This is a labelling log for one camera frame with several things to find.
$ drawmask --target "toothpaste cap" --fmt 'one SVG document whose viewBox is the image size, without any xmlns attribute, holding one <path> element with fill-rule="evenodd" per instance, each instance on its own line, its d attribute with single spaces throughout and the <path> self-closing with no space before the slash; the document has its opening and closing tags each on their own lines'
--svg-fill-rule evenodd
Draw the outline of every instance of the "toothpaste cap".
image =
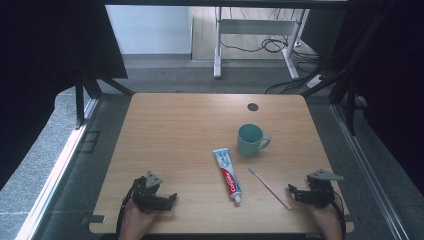
<svg viewBox="0 0 424 240">
<path fill-rule="evenodd" d="M 240 196 L 236 196 L 236 197 L 234 198 L 234 200 L 236 201 L 236 203 L 237 203 L 237 204 L 240 204 L 240 202 L 241 202 L 241 198 L 240 198 Z"/>
</svg>

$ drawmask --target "black curtain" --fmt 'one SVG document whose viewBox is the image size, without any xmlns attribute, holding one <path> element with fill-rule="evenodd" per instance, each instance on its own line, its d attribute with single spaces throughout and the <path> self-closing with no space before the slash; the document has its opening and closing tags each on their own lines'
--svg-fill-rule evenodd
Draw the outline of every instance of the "black curtain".
<svg viewBox="0 0 424 240">
<path fill-rule="evenodd" d="M 355 71 L 364 116 L 424 194 L 424 15 L 420 0 L 397 0 Z"/>
<path fill-rule="evenodd" d="M 46 125 L 60 92 L 81 75 L 127 78 L 105 7 L 87 2 L 0 0 L 1 188 Z"/>
</svg>

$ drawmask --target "human hand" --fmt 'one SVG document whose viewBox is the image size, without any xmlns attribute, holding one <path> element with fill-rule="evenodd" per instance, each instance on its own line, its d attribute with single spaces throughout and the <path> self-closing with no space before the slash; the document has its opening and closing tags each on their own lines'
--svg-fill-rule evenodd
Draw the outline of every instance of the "human hand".
<svg viewBox="0 0 424 240">
<path fill-rule="evenodd" d="M 158 211 L 141 212 L 131 198 L 125 206 L 119 240 L 140 240 L 158 214 Z"/>
<path fill-rule="evenodd" d="M 319 208 L 313 204 L 307 204 L 307 208 L 325 240 L 342 239 L 340 219 L 336 209 L 331 204 L 323 208 Z"/>
</svg>

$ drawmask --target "mug handle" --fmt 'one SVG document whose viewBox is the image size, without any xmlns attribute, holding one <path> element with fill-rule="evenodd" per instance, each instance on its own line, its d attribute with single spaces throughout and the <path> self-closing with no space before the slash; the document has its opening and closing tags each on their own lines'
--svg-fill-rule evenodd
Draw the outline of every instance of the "mug handle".
<svg viewBox="0 0 424 240">
<path fill-rule="evenodd" d="M 264 134 L 264 136 L 262 137 L 262 140 L 265 140 L 266 142 L 262 145 L 259 145 L 258 150 L 262 150 L 268 147 L 269 143 L 271 143 L 271 137 L 266 134 Z"/>
</svg>

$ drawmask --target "white wall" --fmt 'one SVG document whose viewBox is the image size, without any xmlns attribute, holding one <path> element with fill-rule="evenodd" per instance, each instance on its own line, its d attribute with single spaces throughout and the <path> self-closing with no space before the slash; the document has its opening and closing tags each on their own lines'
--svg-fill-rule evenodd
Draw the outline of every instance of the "white wall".
<svg viewBox="0 0 424 240">
<path fill-rule="evenodd" d="M 189 7 L 106 6 L 121 54 L 189 54 Z"/>
</svg>

